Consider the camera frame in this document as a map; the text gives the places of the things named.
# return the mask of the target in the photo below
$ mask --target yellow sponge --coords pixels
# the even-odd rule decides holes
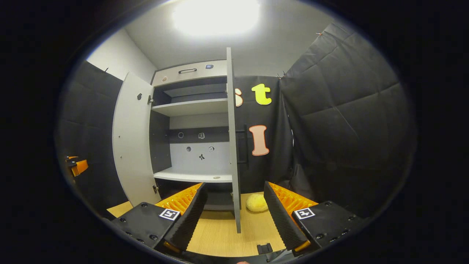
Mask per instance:
[[[251,194],[246,201],[246,206],[249,211],[253,212],[262,212],[269,209],[262,194]]]

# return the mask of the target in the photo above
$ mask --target white shelf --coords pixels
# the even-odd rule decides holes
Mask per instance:
[[[165,116],[188,116],[212,113],[227,113],[228,99],[208,99],[158,105],[151,108]]]
[[[188,181],[188,182],[224,183],[224,182],[232,181],[231,174],[226,174],[224,172],[213,173],[213,174],[212,173],[195,174],[195,173],[190,173],[186,171],[181,171],[174,167],[157,172],[153,176],[157,179],[168,179],[168,180]]]

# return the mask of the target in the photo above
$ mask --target light fixture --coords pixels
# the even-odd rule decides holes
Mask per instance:
[[[251,29],[259,17],[255,0],[183,0],[173,13],[178,30],[190,35],[229,35]]]

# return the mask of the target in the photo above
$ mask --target white cabinet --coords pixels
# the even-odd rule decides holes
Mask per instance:
[[[228,195],[213,197],[228,198],[241,232],[234,94],[231,48],[226,60],[158,70],[151,85],[127,75],[114,113],[113,152],[133,206],[158,202],[159,180],[229,184]]]

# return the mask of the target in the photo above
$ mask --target open cabinet door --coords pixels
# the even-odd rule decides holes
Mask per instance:
[[[113,119],[113,155],[122,188],[132,206],[161,200],[150,159],[149,96],[153,86],[128,73],[117,97]]]
[[[239,189],[238,160],[236,154],[236,127],[235,127],[235,90],[233,88],[233,60],[231,58],[231,48],[227,47],[227,96],[228,96],[228,127],[230,138],[230,163],[233,184],[233,204],[234,217],[236,219],[236,231],[241,233],[241,194]]]

